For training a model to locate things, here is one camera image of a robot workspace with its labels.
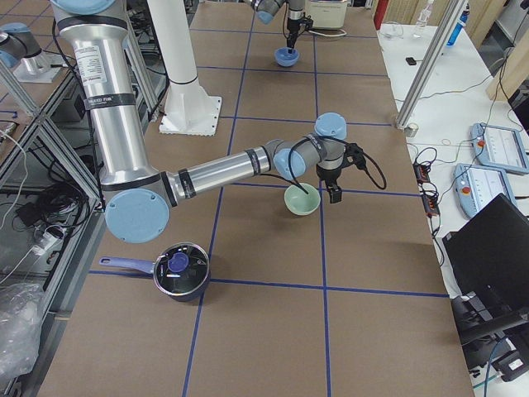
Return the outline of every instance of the plastic bag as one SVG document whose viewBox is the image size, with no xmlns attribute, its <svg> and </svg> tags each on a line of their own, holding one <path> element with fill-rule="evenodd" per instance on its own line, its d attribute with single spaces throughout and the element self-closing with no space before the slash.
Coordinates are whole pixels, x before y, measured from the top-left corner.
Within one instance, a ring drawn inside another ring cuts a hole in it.
<svg viewBox="0 0 529 397">
<path fill-rule="evenodd" d="M 0 384 L 27 374 L 35 365 L 41 341 L 44 296 L 38 284 L 0 289 Z"/>
</svg>

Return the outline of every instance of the robotic arm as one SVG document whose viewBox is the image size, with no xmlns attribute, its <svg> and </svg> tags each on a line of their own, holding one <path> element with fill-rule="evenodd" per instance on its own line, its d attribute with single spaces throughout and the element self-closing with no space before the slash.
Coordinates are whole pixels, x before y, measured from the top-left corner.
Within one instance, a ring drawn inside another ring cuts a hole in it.
<svg viewBox="0 0 529 397">
<path fill-rule="evenodd" d="M 275 14 L 287 3 L 288 20 L 287 20 L 287 47 L 291 52 L 296 45 L 296 41 L 300 36 L 300 31 L 303 26 L 303 31 L 308 31 L 312 28 L 312 19 L 305 16 L 303 9 L 305 8 L 305 0 L 244 0 L 256 12 L 257 17 L 268 25 Z"/>
<path fill-rule="evenodd" d="M 317 119 L 314 132 L 299 141 L 271 141 L 175 173 L 159 172 L 147 158 L 122 49 L 127 34 L 125 1 L 51 2 L 60 34 L 74 48 L 85 106 L 98 134 L 105 164 L 101 182 L 107 226 L 123 241 L 152 240 L 167 225 L 170 206 L 273 169 L 285 179 L 295 179 L 317 165 L 332 203 L 340 201 L 337 178 L 342 168 L 356 165 L 366 170 L 362 150 L 343 141 L 344 118 L 326 113 Z"/>
<path fill-rule="evenodd" d="M 50 70 L 50 62 L 41 46 L 23 23 L 0 26 L 0 60 L 12 68 L 21 61 L 29 74 L 38 75 Z"/>
</svg>

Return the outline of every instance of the green bowl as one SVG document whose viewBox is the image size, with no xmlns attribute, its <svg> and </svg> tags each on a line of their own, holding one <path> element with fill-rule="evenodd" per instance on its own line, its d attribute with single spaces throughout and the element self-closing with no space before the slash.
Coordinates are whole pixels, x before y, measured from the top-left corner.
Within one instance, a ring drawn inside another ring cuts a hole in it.
<svg viewBox="0 0 529 397">
<path fill-rule="evenodd" d="M 320 205 L 320 193 L 310 184 L 301 183 L 308 191 L 305 194 L 298 186 L 290 186 L 284 192 L 284 203 L 291 213 L 296 215 L 308 215 L 313 213 Z"/>
</svg>

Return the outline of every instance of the pot handle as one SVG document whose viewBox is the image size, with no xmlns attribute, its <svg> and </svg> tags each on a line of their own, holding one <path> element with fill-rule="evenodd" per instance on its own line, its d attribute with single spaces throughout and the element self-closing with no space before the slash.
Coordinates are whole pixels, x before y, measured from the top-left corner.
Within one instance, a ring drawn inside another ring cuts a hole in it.
<svg viewBox="0 0 529 397">
<path fill-rule="evenodd" d="M 99 265 L 136 269 L 149 275 L 153 274 L 155 268 L 155 265 L 149 261 L 143 261 L 141 259 L 120 258 L 117 256 L 103 256 L 101 259 L 99 259 Z"/>
</svg>

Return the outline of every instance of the white desk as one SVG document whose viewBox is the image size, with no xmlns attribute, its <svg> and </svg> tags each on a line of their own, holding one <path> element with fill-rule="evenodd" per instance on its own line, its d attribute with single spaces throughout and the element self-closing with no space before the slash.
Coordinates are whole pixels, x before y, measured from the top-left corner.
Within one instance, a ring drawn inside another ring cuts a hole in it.
<svg viewBox="0 0 529 397">
<path fill-rule="evenodd" d="M 421 38 L 414 38 L 412 30 L 413 26 L 403 26 L 403 36 L 391 39 L 379 35 L 384 63 L 391 79 L 393 96 L 398 108 L 402 106 L 402 100 L 406 98 L 415 73 L 419 69 L 418 62 L 417 65 L 410 66 L 405 58 L 411 56 L 417 61 L 422 60 L 436 28 L 427 26 L 425 34 Z M 489 125 L 519 129 L 519 124 L 516 124 L 518 122 L 516 115 L 514 112 L 509 113 L 510 105 L 505 102 L 496 102 L 493 105 L 493 101 L 485 93 L 485 89 L 492 81 L 492 76 L 490 76 L 487 67 L 465 31 L 461 32 L 453 47 L 446 47 L 443 51 L 422 97 L 432 93 L 464 90 L 484 79 L 486 80 L 482 84 L 464 93 L 447 93 L 421 99 L 410 119 L 410 122 L 419 125 L 419 131 L 415 137 L 407 139 L 408 143 L 415 145 L 419 151 L 428 146 L 435 147 L 438 151 L 438 159 L 453 161 L 456 158 L 458 146 L 462 141 L 469 139 L 470 127 L 476 122 L 488 121 Z M 522 133 L 522 140 L 525 147 L 529 148 L 529 137 L 526 133 Z M 411 159 L 415 159 L 416 149 L 409 146 L 409 151 Z M 433 151 L 428 151 L 419 160 L 432 160 L 433 156 Z M 440 193 L 450 187 L 454 179 L 455 164 L 470 163 L 473 158 L 472 147 L 468 142 L 464 142 L 461 144 L 457 161 L 454 164 L 436 162 L 432 166 L 430 179 Z M 529 175 L 509 174 L 508 178 L 516 196 L 529 195 Z M 518 208 L 525 214 L 529 214 L 528 202 L 529 200 L 518 200 Z M 468 222 L 453 189 L 450 189 L 442 198 L 440 210 L 441 230 L 438 234 L 439 237 L 448 232 L 459 230 Z M 437 226 L 438 222 L 438 219 L 433 219 L 434 227 Z M 453 296 L 457 292 L 457 286 L 448 265 L 443 266 L 443 276 L 445 276 L 446 288 Z M 483 378 L 482 375 L 480 378 L 472 379 L 473 384 L 478 385 L 484 380 Z M 489 382 L 488 397 L 526 397 L 528 390 L 529 374 L 525 374 L 510 383 L 495 379 Z M 483 386 L 478 386 L 474 392 L 476 396 L 482 396 Z"/>
</svg>

